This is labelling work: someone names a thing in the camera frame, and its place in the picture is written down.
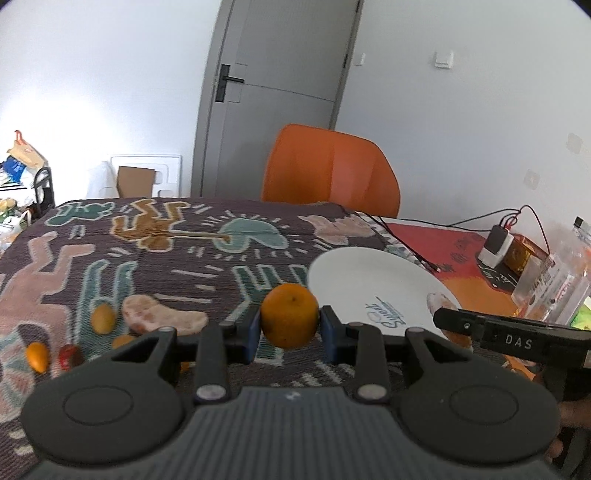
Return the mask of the person's right hand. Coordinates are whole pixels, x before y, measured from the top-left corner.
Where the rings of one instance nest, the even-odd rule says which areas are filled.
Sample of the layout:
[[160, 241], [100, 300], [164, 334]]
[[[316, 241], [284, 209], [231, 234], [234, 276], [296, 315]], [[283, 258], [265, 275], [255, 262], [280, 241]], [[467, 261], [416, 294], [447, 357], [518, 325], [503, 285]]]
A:
[[[559, 403], [561, 430], [571, 429], [575, 432], [585, 432], [587, 447], [578, 470], [573, 479], [590, 478], [590, 396], [576, 401], [563, 401]], [[545, 460], [552, 463], [565, 450], [565, 443], [557, 436], [545, 453]]]

